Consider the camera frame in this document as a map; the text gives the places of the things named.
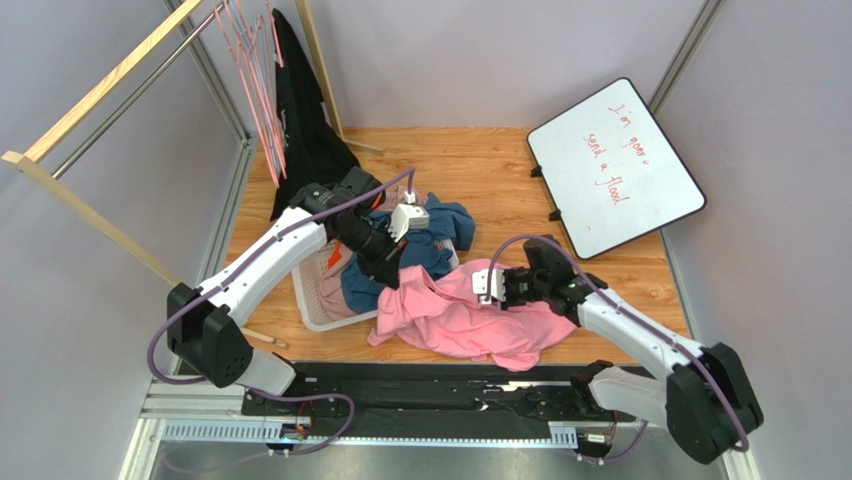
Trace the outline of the teal blue t-shirt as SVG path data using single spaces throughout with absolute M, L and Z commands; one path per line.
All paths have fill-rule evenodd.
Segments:
M 422 266 L 432 279 L 438 280 L 455 268 L 455 252 L 471 249 L 476 224 L 463 205 L 443 202 L 432 192 L 426 197 L 424 208 L 430 215 L 429 226 L 406 235 L 409 245 L 402 252 L 399 267 Z M 339 280 L 343 301 L 353 314 L 377 309 L 385 286 L 370 280 L 355 257 L 347 261 Z

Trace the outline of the white plastic laundry basket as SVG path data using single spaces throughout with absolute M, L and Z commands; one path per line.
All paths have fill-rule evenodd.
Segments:
M 333 247 L 329 247 L 329 244 L 324 246 L 319 252 L 311 255 L 309 259 L 303 261 L 299 267 L 294 269 L 292 272 L 297 303 L 301 311 L 302 321 L 308 329 L 316 332 L 329 331 L 343 326 L 363 322 L 372 319 L 377 315 L 376 309 L 368 313 L 363 313 L 362 315 L 350 317 L 344 321 L 334 322 L 327 326 L 321 326 L 313 323 L 311 315 L 317 315 L 320 313 L 316 287 L 318 286 L 319 277 L 321 275 L 320 272 L 324 270 L 324 268 L 319 264 L 319 262 L 322 261 L 321 259 L 328 257 L 328 250 L 333 249 Z M 460 260 L 457 252 L 454 253 L 452 264 L 455 266 L 454 269 L 460 266 Z

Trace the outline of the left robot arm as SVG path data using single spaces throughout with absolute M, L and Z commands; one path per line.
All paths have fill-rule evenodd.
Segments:
M 167 320 L 148 349 L 159 341 L 195 371 L 169 377 L 154 360 L 152 374 L 173 385 L 208 382 L 218 388 L 237 384 L 272 395 L 287 392 L 297 377 L 286 359 L 255 349 L 243 326 L 259 303 L 294 269 L 329 242 L 346 245 L 364 275 L 382 286 L 399 284 L 399 263 L 407 246 L 408 215 L 399 208 L 382 227 L 370 220 L 387 189 L 413 179 L 407 169 L 392 180 L 378 180 L 354 167 L 335 185 L 309 184 L 292 198 L 278 222 L 235 262 L 201 285 L 180 282 L 167 295 Z

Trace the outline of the pink t-shirt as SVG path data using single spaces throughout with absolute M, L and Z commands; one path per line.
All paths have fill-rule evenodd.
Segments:
M 376 347 L 392 338 L 422 350 L 474 362 L 492 360 L 511 372 L 531 369 L 544 350 L 577 330 L 543 302 L 501 310 L 481 305 L 472 276 L 488 259 L 468 261 L 438 280 L 421 266 L 400 271 L 400 285 L 384 290 L 367 342 Z

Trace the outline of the white board with red writing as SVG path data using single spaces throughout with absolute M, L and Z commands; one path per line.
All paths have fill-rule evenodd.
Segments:
M 577 257 L 588 260 L 686 218 L 707 197 L 633 82 L 618 78 L 529 132 Z

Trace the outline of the orange garment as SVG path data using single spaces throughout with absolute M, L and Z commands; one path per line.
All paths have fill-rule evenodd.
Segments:
M 327 268 L 328 269 L 333 268 L 334 265 L 336 263 L 338 263 L 340 261 L 340 259 L 342 258 L 341 249 L 342 249 L 342 244 L 340 242 L 336 242 L 335 246 L 334 246 L 334 248 L 333 248 L 333 250 L 332 250 L 332 252 L 329 255 L 328 260 L 327 260 Z

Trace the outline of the black hanging t-shirt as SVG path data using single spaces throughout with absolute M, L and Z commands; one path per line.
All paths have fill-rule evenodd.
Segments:
M 275 193 L 270 214 L 275 221 L 299 189 L 339 182 L 360 162 L 326 121 L 323 94 L 293 27 L 281 11 L 274 9 L 272 16 L 283 55 L 276 86 L 287 174 Z

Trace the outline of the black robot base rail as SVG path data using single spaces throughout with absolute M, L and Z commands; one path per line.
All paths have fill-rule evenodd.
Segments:
M 252 393 L 246 416 L 296 417 L 310 433 L 343 426 L 346 397 L 355 404 L 345 436 L 370 439 L 544 440 L 551 422 L 603 430 L 633 425 L 634 416 L 593 412 L 571 387 L 579 365 L 537 365 L 510 372 L 488 363 L 299 362 L 290 403 Z

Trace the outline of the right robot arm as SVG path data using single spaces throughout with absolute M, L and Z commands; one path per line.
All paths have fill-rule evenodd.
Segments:
M 554 314 L 609 340 L 639 362 L 645 375 L 607 361 L 589 364 L 572 386 L 591 411 L 626 413 L 668 430 L 700 464 L 750 449 L 749 434 L 764 415 L 738 353 L 719 342 L 706 346 L 652 320 L 598 277 L 586 273 L 553 238 L 520 235 L 527 266 L 494 261 L 473 274 L 482 305 L 502 310 L 543 302 Z

